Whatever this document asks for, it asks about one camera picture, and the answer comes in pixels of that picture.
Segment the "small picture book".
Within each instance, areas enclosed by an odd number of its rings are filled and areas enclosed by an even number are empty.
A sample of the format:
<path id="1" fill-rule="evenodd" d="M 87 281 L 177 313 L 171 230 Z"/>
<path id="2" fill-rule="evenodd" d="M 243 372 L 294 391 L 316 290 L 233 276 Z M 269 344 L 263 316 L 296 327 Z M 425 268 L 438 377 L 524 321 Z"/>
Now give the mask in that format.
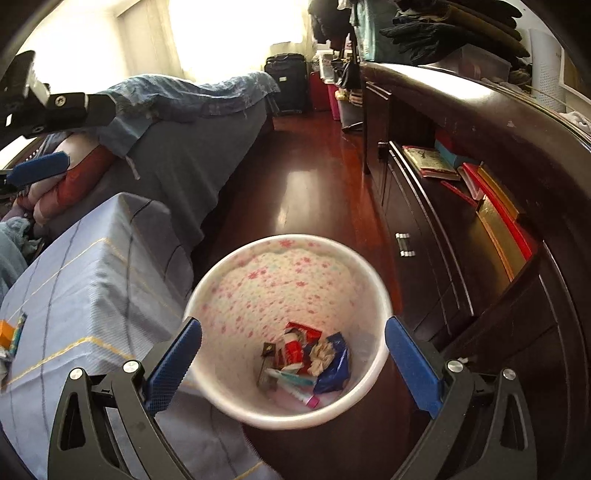
<path id="1" fill-rule="evenodd" d="M 433 178 L 446 181 L 459 181 L 458 172 L 450 166 L 434 149 L 403 146 L 406 158 L 423 178 Z"/>

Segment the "dark wooden dresser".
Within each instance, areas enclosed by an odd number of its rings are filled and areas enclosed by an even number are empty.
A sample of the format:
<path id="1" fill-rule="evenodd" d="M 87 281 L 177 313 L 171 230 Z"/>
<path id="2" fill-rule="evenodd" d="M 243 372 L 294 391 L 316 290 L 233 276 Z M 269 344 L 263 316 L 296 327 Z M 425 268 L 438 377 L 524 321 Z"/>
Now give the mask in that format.
<path id="1" fill-rule="evenodd" d="M 497 85 L 365 63 L 365 156 L 406 326 L 513 370 L 542 479 L 590 475 L 590 143 Z"/>

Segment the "red snack wrapper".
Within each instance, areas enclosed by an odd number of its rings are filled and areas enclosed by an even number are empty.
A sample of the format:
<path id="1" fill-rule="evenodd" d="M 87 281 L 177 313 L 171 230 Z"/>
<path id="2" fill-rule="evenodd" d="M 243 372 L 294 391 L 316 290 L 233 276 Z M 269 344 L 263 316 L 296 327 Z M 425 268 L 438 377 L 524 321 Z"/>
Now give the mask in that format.
<path id="1" fill-rule="evenodd" d="M 311 347 L 321 339 L 321 330 L 297 322 L 287 322 L 276 345 L 276 368 L 291 373 L 307 373 Z"/>

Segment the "hanging black jacket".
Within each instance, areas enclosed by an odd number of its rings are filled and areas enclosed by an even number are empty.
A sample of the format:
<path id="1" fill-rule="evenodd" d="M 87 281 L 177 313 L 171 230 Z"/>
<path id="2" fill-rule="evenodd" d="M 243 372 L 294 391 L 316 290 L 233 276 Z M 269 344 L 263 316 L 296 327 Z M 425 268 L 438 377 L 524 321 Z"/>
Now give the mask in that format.
<path id="1" fill-rule="evenodd" d="M 353 32 L 349 1 L 311 0 L 308 15 L 315 41 L 337 51 L 346 47 L 346 38 Z"/>

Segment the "folded pink red quilt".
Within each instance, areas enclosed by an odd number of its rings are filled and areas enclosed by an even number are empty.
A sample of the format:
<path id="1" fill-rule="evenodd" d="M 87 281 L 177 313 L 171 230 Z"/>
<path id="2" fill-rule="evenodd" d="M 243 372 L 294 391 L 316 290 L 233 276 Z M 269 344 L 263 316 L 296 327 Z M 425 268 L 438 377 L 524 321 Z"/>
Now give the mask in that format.
<path id="1" fill-rule="evenodd" d="M 117 160 L 97 140 L 86 134 L 73 134 L 63 140 L 55 152 L 66 153 L 70 166 L 64 174 L 32 184 L 19 195 L 4 217 L 32 218 L 44 225 L 84 199 Z"/>

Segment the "orange plastic piece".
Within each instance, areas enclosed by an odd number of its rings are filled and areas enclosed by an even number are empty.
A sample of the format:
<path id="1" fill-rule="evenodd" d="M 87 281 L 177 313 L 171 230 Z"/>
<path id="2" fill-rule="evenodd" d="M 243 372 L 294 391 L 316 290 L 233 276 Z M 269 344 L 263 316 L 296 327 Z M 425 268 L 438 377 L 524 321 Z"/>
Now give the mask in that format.
<path id="1" fill-rule="evenodd" d="M 0 346 L 9 350 L 14 336 L 15 328 L 7 321 L 0 321 Z"/>

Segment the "dark blue snack bag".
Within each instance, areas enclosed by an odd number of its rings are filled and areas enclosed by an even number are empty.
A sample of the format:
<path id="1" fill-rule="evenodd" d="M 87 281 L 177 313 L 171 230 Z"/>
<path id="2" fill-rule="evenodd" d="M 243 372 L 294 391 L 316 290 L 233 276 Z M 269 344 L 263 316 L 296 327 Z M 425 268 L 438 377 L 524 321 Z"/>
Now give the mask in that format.
<path id="1" fill-rule="evenodd" d="M 329 366 L 318 375 L 315 383 L 315 395 L 342 391 L 346 387 L 351 377 L 351 367 L 349 367 L 349 346 L 341 332 L 329 335 L 329 344 L 335 350 L 335 357 Z"/>

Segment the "red gold flat box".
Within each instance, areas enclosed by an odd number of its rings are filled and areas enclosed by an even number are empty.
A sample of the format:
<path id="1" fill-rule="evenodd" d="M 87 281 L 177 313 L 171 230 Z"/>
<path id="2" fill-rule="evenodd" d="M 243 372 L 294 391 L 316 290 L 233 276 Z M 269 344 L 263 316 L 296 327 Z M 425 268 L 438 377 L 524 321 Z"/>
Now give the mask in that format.
<path id="1" fill-rule="evenodd" d="M 441 184 L 476 213 L 513 281 L 538 251 L 538 241 L 523 224 L 525 212 L 484 164 L 463 163 L 457 172 L 459 181 L 442 180 Z"/>

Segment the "blue checked tablecloth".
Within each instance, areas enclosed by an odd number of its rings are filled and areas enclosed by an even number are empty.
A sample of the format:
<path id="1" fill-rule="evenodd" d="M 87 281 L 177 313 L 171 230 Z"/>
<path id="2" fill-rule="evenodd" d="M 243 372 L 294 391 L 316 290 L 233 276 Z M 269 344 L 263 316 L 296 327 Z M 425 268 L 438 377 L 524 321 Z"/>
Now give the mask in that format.
<path id="1" fill-rule="evenodd" d="M 161 203 L 103 202 L 59 235 L 5 294 L 3 320 L 22 326 L 1 387 L 1 424 L 32 475 L 47 475 L 50 430 L 68 373 L 143 358 L 179 328 L 190 259 Z"/>

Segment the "dark foil wrapper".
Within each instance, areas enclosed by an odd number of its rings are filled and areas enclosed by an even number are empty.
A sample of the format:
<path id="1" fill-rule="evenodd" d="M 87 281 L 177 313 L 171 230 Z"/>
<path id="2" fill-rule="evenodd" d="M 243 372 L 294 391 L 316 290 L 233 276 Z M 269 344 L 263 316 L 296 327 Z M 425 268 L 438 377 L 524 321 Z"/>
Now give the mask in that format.
<path id="1" fill-rule="evenodd" d="M 263 392 L 276 390 L 276 376 L 270 370 L 276 368 L 276 345 L 270 342 L 263 343 L 263 351 L 260 354 L 260 368 L 257 376 L 257 387 Z"/>

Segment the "beige cardboard box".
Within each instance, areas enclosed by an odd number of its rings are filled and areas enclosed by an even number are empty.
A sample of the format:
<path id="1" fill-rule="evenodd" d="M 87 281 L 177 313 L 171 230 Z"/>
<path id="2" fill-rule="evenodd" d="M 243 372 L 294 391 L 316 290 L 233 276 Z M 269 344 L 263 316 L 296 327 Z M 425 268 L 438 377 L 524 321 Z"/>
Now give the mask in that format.
<path id="1" fill-rule="evenodd" d="M 314 377 L 320 376 L 335 359 L 335 347 L 327 339 L 322 339 L 311 347 L 310 367 L 308 374 Z"/>

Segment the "light blue fleece towel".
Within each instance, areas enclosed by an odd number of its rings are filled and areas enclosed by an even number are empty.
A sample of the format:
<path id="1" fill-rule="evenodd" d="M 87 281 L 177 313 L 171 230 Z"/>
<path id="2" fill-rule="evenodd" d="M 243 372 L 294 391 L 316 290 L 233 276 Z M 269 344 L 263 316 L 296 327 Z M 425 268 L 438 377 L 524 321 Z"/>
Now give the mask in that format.
<path id="1" fill-rule="evenodd" d="M 27 218 L 13 217 L 0 227 L 0 296 L 4 299 L 16 280 L 28 268 L 42 240 L 33 236 Z"/>

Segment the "pink floral trash bin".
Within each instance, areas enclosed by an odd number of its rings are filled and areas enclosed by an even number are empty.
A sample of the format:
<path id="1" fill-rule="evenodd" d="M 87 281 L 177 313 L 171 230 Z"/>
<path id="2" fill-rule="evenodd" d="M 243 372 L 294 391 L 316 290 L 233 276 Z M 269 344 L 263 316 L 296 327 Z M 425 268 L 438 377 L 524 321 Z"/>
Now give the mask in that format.
<path id="1" fill-rule="evenodd" d="M 217 262 L 185 313 L 202 341 L 184 386 L 242 423 L 293 430 L 331 421 L 370 392 L 387 360 L 393 307 L 356 251 L 288 234 Z"/>

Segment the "black suitcase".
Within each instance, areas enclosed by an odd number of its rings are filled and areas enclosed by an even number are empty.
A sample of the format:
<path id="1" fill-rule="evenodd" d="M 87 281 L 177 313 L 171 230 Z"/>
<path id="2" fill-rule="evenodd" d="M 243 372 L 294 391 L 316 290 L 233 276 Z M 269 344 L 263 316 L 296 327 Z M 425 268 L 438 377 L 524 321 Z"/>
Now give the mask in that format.
<path id="1" fill-rule="evenodd" d="M 264 70 L 279 85 L 274 95 L 280 113 L 301 113 L 307 107 L 308 65 L 304 55 L 283 53 L 266 58 Z"/>

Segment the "blue grey blanket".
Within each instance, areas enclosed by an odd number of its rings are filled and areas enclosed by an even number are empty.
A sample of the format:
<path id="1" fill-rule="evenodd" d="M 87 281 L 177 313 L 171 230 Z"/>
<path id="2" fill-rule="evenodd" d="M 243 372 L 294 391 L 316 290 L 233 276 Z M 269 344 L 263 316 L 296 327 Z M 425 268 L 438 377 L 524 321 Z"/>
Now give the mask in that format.
<path id="1" fill-rule="evenodd" d="M 192 123 L 199 118 L 235 114 L 279 92 L 276 80 L 263 71 L 202 85 L 167 75 L 140 74 L 104 91 L 116 107 L 109 125 L 80 131 L 96 137 L 115 156 L 124 157 L 158 121 Z"/>

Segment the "teal snack wrapper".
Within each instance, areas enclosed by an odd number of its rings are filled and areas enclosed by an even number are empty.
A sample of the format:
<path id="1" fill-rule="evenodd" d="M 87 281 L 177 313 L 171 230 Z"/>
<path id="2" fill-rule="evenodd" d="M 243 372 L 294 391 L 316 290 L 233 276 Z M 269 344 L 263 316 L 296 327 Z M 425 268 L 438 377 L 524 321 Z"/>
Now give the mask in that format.
<path id="1" fill-rule="evenodd" d="M 25 312 L 22 312 L 21 315 L 18 318 L 15 330 L 13 332 L 13 337 L 11 340 L 11 344 L 9 347 L 9 354 L 11 357 L 15 357 L 17 350 L 18 350 L 18 346 L 21 340 L 21 336 L 22 336 L 22 332 L 23 332 L 23 328 L 24 325 L 26 323 L 27 320 L 27 314 Z"/>

